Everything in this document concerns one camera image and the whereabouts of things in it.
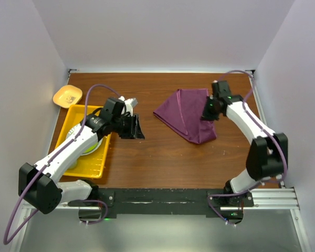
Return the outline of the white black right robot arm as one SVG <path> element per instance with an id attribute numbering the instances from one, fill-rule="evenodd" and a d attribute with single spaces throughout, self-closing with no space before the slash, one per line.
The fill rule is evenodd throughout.
<path id="1" fill-rule="evenodd" d="M 201 116 L 203 121 L 215 121 L 223 115 L 241 130 L 250 144 L 245 169 L 227 181 L 222 194 L 210 200 L 236 206 L 250 190 L 262 183 L 279 183 L 288 172 L 288 138 L 267 127 L 250 110 L 246 100 L 231 93 L 227 81 L 212 83 L 213 93 L 206 98 Z"/>

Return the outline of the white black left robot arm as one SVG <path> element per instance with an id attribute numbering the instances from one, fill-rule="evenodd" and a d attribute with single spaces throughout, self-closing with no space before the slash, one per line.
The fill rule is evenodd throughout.
<path id="1" fill-rule="evenodd" d="M 19 169 L 18 195 L 43 214 L 59 204 L 81 200 L 92 206 L 98 201 L 93 186 L 83 180 L 61 183 L 63 174 L 88 148 L 110 133 L 122 139 L 144 139 L 139 116 L 133 112 L 135 98 L 109 98 L 99 113 L 85 115 L 79 127 L 59 147 L 34 165 L 25 163 Z"/>

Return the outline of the purple cloth napkin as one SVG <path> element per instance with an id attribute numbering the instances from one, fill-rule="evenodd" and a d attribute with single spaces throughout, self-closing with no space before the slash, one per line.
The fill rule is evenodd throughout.
<path id="1" fill-rule="evenodd" d="M 188 142 L 213 141 L 217 138 L 214 122 L 201 119 L 208 95 L 207 89 L 178 89 L 153 114 Z"/>

